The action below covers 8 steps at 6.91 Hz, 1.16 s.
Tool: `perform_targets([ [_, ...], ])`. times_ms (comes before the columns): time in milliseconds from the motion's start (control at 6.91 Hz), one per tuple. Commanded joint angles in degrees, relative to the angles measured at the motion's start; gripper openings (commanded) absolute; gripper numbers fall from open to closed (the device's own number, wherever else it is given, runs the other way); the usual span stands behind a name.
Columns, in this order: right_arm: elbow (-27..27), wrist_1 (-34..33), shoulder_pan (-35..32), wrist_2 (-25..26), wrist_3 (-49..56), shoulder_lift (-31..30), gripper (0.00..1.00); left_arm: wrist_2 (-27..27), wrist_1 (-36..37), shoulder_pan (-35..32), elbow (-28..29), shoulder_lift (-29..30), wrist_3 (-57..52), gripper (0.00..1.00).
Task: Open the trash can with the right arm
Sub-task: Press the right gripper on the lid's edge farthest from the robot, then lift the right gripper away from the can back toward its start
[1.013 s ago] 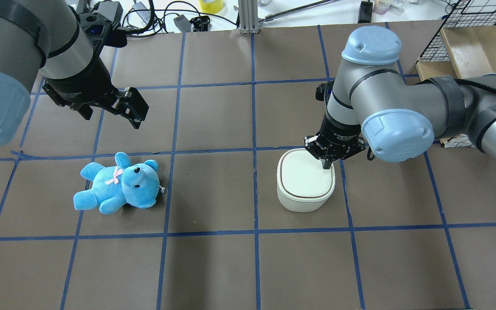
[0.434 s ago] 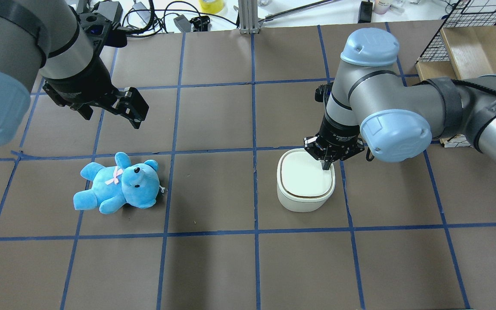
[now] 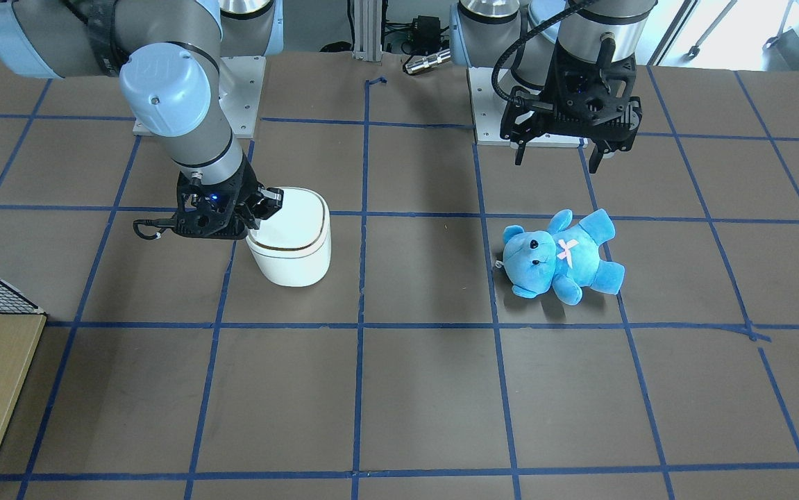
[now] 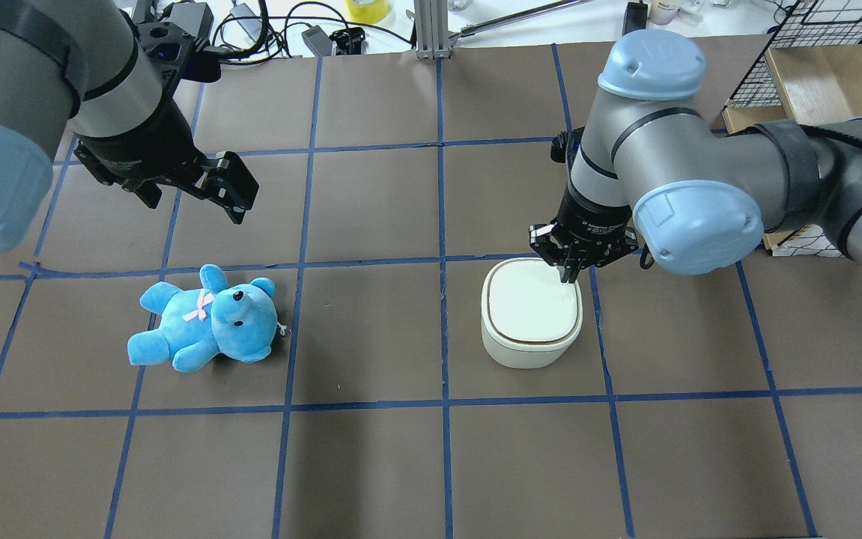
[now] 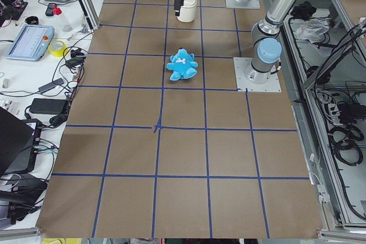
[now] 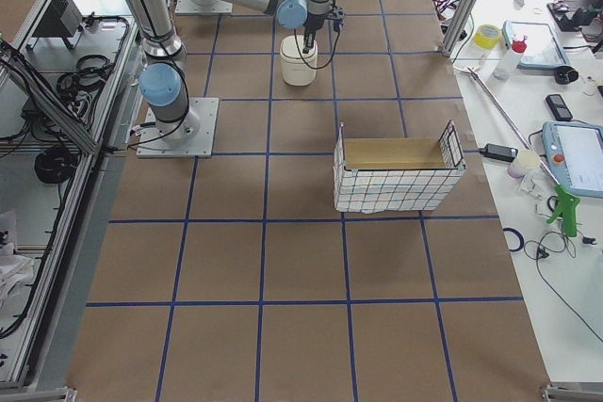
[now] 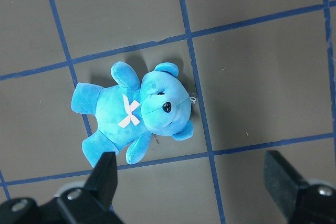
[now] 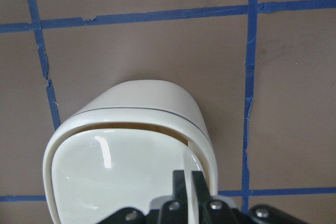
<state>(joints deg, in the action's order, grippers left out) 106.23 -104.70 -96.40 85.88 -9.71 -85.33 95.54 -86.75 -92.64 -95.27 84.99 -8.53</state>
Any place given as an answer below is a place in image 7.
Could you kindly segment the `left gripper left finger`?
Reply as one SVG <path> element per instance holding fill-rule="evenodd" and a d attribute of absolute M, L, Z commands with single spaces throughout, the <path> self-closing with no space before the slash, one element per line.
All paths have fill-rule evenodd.
<path fill-rule="evenodd" d="M 65 190 L 57 199 L 63 223 L 117 223 L 110 205 L 118 184 L 116 155 L 105 152 L 82 187 Z"/>

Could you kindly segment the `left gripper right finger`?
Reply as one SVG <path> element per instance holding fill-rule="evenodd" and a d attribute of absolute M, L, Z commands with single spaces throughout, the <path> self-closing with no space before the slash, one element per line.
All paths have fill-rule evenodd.
<path fill-rule="evenodd" d="M 279 151 L 265 153 L 264 185 L 287 223 L 335 223 L 335 186 L 305 179 Z"/>

